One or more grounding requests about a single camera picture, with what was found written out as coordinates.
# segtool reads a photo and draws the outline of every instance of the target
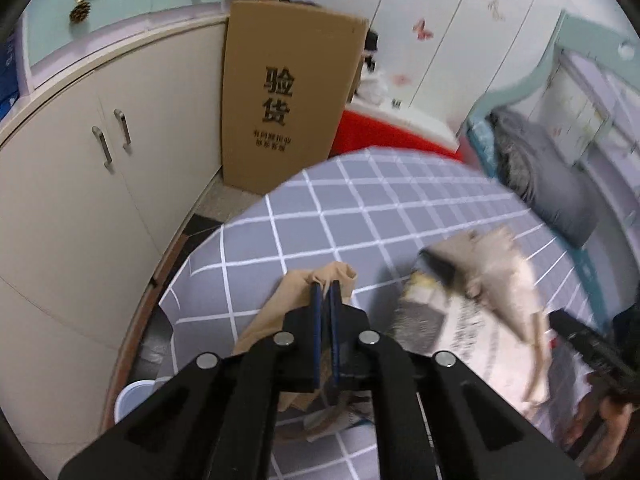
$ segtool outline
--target floor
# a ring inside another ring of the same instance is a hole
[[[211,188],[182,232],[179,241],[180,249],[175,251],[175,256],[169,256],[173,261],[167,262],[170,270],[162,283],[158,283],[161,291],[154,295],[156,305],[153,307],[151,317],[140,339],[138,352],[127,383],[155,379],[158,375],[159,367],[168,351],[173,333],[169,320],[158,306],[158,300],[162,297],[168,284],[171,283],[175,273],[189,254],[220,227],[220,224],[238,216],[258,200],[260,200],[260,195],[225,186],[222,182],[221,171],[214,177]]]

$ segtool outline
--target pillow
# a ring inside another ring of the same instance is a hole
[[[489,122],[502,183],[572,246],[581,248],[598,224],[593,182],[567,166],[545,129],[523,115],[496,108]]]

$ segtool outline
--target gray plaid bedsheet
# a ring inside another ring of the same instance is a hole
[[[354,306],[384,331],[420,248],[459,230],[485,232],[499,224],[517,234],[546,306],[566,308],[593,325],[569,255],[514,194],[438,156],[371,148],[302,171],[191,254],[160,302],[174,336],[157,383],[201,352],[228,356],[291,269],[349,263],[358,272]],[[553,357],[551,399],[534,423],[557,440],[588,390],[588,369],[564,345]],[[312,408],[322,407],[324,397]],[[278,424],[300,425],[301,419],[301,412],[290,410]],[[366,424],[312,444],[276,444],[270,478],[377,479],[375,429]]]

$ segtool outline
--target white bucket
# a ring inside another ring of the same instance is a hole
[[[116,399],[113,409],[113,420],[116,424],[135,410],[140,404],[145,402],[153,392],[155,381],[136,381],[128,384]]]

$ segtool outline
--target blue box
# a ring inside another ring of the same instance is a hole
[[[15,66],[15,35],[0,45],[0,119],[18,100],[18,76]]]

